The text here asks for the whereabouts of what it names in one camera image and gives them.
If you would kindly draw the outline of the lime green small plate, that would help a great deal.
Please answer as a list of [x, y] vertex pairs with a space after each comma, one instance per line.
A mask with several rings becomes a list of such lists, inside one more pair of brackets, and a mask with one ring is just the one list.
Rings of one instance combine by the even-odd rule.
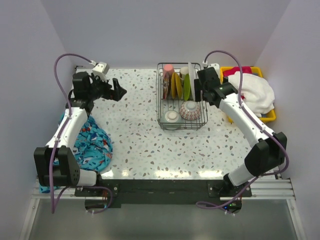
[[186, 74], [183, 80], [183, 99], [184, 101], [188, 101], [191, 94], [191, 82], [190, 75]]

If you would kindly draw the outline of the white beige mug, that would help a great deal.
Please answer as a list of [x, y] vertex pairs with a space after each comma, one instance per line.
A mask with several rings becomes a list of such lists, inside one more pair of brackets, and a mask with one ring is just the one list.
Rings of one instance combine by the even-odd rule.
[[179, 76], [181, 79], [184, 79], [185, 76], [189, 74], [189, 68], [187, 66], [183, 66], [179, 70]]

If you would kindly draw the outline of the blue patterned bowl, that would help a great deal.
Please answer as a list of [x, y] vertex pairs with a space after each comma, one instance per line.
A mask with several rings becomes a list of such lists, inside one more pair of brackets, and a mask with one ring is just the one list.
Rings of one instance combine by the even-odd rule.
[[179, 114], [183, 119], [193, 121], [200, 118], [201, 109], [197, 102], [185, 101], [179, 109]]

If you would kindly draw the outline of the yellow brown plate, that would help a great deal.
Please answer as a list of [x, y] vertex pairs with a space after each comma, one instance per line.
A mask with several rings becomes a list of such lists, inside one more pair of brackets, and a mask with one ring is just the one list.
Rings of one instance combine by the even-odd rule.
[[179, 99], [183, 98], [183, 86], [181, 82], [181, 78], [178, 73], [175, 73], [175, 85], [176, 85], [176, 91]]
[[174, 72], [172, 75], [171, 75], [171, 80], [170, 80], [170, 83], [171, 83], [171, 97], [172, 99], [175, 99], [176, 96], [177, 96], [177, 90], [176, 90], [176, 73]]

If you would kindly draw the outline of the red floral plate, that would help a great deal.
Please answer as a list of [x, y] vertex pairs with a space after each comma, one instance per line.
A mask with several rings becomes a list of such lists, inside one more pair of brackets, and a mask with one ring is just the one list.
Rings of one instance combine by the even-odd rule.
[[166, 100], [168, 98], [168, 94], [170, 92], [170, 75], [168, 72], [166, 72], [163, 76], [163, 94], [162, 94], [162, 98], [164, 100]]

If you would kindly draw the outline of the pink cup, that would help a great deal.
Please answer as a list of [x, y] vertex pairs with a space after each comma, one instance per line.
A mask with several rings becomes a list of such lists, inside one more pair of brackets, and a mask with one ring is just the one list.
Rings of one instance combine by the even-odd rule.
[[170, 76], [175, 72], [174, 67], [172, 64], [165, 64], [163, 66], [163, 73], [168, 73]]

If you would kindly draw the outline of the pale green bowl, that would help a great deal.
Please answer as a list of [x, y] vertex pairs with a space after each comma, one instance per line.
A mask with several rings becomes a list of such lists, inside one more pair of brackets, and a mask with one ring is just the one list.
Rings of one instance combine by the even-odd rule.
[[175, 110], [166, 111], [161, 119], [160, 123], [172, 126], [173, 124], [180, 124], [182, 122], [181, 115]]

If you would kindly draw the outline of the blue shark print cloth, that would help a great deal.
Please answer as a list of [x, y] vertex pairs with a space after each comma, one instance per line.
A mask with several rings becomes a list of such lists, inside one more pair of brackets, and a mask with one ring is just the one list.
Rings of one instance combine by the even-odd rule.
[[111, 163], [112, 157], [113, 144], [110, 137], [89, 116], [72, 147], [59, 142], [55, 149], [52, 163], [53, 189], [64, 185], [95, 185], [93, 176], [102, 172]]

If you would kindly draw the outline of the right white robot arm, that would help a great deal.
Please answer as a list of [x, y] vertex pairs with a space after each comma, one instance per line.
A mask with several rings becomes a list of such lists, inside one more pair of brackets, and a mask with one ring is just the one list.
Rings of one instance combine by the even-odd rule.
[[223, 177], [223, 192], [235, 196], [241, 185], [263, 176], [282, 165], [286, 157], [287, 137], [267, 127], [242, 101], [238, 90], [229, 82], [221, 83], [213, 67], [197, 72], [194, 81], [195, 100], [204, 100], [227, 114], [241, 130], [250, 151], [244, 163]]

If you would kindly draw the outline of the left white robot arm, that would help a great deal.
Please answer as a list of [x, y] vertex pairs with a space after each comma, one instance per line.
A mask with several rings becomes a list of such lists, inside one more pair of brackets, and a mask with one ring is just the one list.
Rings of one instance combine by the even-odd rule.
[[92, 196], [99, 196], [104, 184], [96, 170], [81, 169], [73, 147], [82, 126], [88, 120], [94, 101], [100, 98], [120, 101], [127, 91], [117, 78], [112, 84], [96, 74], [78, 72], [73, 75], [73, 89], [67, 95], [64, 117], [49, 142], [34, 151], [37, 177], [44, 187], [84, 187]]

